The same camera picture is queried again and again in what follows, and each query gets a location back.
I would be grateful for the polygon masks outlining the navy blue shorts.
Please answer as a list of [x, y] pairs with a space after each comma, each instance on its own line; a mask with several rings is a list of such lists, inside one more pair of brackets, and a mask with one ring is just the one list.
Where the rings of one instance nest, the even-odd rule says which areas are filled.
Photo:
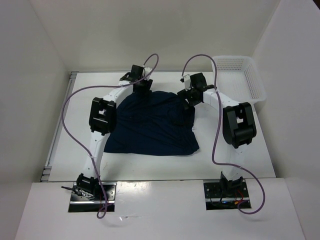
[[189, 156], [200, 148], [193, 132], [195, 108], [185, 108], [175, 93], [132, 93], [116, 114], [116, 127], [105, 153]]

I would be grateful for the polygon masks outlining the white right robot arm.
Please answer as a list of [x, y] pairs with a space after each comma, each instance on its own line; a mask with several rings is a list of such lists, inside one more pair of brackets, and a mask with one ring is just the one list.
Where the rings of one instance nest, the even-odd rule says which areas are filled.
[[223, 136], [228, 156], [215, 164], [221, 166], [219, 191], [230, 197], [243, 186], [241, 167], [245, 163], [248, 145], [257, 135], [252, 106], [231, 99], [213, 84], [208, 85], [203, 73], [186, 74], [180, 81], [184, 83], [184, 89], [177, 95], [187, 109], [204, 103], [218, 111], [217, 134]]

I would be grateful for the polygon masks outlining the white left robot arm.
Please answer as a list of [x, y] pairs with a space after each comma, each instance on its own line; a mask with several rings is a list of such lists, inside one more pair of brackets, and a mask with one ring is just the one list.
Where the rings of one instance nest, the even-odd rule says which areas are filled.
[[146, 93], [153, 80], [150, 67], [133, 65], [131, 71], [120, 78], [118, 85], [103, 97], [95, 97], [89, 114], [90, 145], [88, 158], [76, 180], [76, 186], [89, 200], [103, 194], [98, 177], [106, 142], [117, 124], [117, 107], [132, 93]]

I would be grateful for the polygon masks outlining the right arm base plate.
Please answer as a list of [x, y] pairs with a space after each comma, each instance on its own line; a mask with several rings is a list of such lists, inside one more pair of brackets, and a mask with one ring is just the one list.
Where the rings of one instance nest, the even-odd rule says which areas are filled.
[[205, 206], [207, 211], [251, 209], [250, 196], [245, 181], [242, 186], [228, 192], [223, 192], [219, 180], [203, 182]]

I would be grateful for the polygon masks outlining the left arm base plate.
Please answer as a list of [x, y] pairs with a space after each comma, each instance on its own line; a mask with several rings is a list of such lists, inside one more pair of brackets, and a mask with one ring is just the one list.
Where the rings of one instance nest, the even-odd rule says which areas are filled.
[[[103, 187], [107, 196], [107, 212], [114, 212], [117, 183], [104, 182]], [[106, 202], [100, 187], [96, 195], [79, 189], [75, 182], [70, 189], [69, 213], [97, 213]]]

